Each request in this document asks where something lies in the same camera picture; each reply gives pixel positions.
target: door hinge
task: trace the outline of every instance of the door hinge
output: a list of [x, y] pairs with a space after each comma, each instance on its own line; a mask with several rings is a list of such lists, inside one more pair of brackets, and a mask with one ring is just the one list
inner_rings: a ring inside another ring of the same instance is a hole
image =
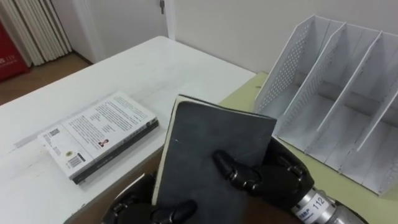
[[164, 14], [164, 0], [160, 0], [160, 10], [162, 10], [162, 14]]

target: book spine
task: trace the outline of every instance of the book spine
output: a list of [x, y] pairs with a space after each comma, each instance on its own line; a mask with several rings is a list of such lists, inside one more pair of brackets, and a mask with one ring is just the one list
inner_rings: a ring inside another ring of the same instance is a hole
[[79, 173], [76, 175], [74, 178], [72, 178], [72, 181], [74, 181], [75, 184], [79, 184], [83, 180], [85, 180], [88, 176], [93, 174], [95, 171], [97, 171], [99, 168], [103, 167], [105, 164], [107, 164], [109, 161], [114, 159], [116, 156], [118, 156], [120, 153], [124, 152], [126, 149], [128, 149], [130, 146], [132, 146], [134, 143], [138, 142], [140, 139], [142, 139], [144, 136], [149, 134], [152, 130], [154, 130], [156, 127], [159, 126], [159, 122], [156, 120], [152, 124], [149, 123], [149, 125], [144, 126], [144, 129], [139, 132], [138, 134], [134, 135], [132, 134], [132, 138], [129, 139], [129, 137], [124, 140], [120, 146], [118, 146], [115, 150], [111, 151], [108, 155], [104, 156], [103, 158], [99, 159], [96, 161], [92, 166], [84, 170], [83, 172]]

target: number label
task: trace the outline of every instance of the number label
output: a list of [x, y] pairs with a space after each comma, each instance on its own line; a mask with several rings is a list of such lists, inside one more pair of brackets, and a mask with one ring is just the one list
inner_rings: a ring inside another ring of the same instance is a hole
[[315, 196], [296, 213], [304, 224], [311, 224], [329, 207], [329, 203], [320, 194]]

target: red object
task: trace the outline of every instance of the red object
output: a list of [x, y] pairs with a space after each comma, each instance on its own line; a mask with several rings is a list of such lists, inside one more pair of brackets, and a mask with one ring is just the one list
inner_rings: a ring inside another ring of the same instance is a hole
[[0, 80], [28, 71], [24, 59], [0, 22]]

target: robotic hand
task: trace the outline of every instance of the robotic hand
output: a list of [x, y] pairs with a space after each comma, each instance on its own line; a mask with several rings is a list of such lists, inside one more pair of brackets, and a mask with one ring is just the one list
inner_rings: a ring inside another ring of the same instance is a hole
[[367, 223], [356, 212], [317, 190], [304, 163], [274, 138], [260, 167], [240, 164], [224, 151], [216, 151], [213, 160], [233, 187], [262, 197], [305, 224]]
[[155, 176], [146, 174], [119, 195], [102, 224], [183, 224], [196, 211], [193, 200], [173, 207], [158, 207], [150, 204], [155, 186]]

